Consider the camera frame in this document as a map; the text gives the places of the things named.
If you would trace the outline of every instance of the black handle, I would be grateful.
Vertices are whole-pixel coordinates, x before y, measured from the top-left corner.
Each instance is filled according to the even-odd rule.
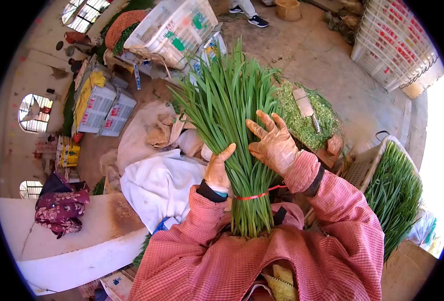
[[[382,133],[386,133],[387,135],[390,135],[390,133],[387,130],[378,131],[377,133],[375,133],[375,137],[377,138],[377,140],[382,141],[381,139],[379,139],[379,137],[377,137],[377,135],[382,134]]]

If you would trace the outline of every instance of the green print on crate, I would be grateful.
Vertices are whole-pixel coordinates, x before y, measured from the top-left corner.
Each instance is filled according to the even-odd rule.
[[[178,51],[184,51],[185,50],[185,46],[177,38],[173,39],[172,44],[175,46],[175,48],[177,48]]]
[[[170,39],[171,37],[175,37],[175,33],[169,31],[165,34],[165,38]],[[178,38],[172,39],[172,45],[175,46],[175,48],[177,48],[178,51],[185,50],[185,46]]]
[[[200,13],[196,14],[193,19],[192,22],[194,22],[195,28],[197,29],[202,29],[202,23],[200,22]]]

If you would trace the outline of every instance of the gray pants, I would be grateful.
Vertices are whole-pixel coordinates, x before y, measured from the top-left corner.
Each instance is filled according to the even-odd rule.
[[[243,10],[243,13],[249,18],[252,19],[253,16],[256,16],[255,8],[250,2],[250,0],[230,0],[229,8],[234,8],[235,6],[240,6]]]

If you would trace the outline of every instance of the cleaver handle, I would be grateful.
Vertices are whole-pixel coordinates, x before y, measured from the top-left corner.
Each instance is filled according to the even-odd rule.
[[[315,133],[321,132],[321,126],[319,125],[319,122],[317,121],[317,118],[315,117],[315,113],[312,114],[312,123],[314,124]]]

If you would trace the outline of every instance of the pink checkered jacket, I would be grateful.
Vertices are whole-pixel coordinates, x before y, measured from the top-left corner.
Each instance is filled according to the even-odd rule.
[[[285,178],[292,193],[314,181],[320,163],[303,152]],[[151,239],[135,277],[131,300],[241,300],[271,262],[291,262],[300,300],[380,300],[384,233],[364,195],[346,180],[325,172],[310,202],[320,233],[303,231],[302,210],[292,203],[270,235],[248,239],[218,232],[230,222],[226,202],[190,191],[190,213]]]

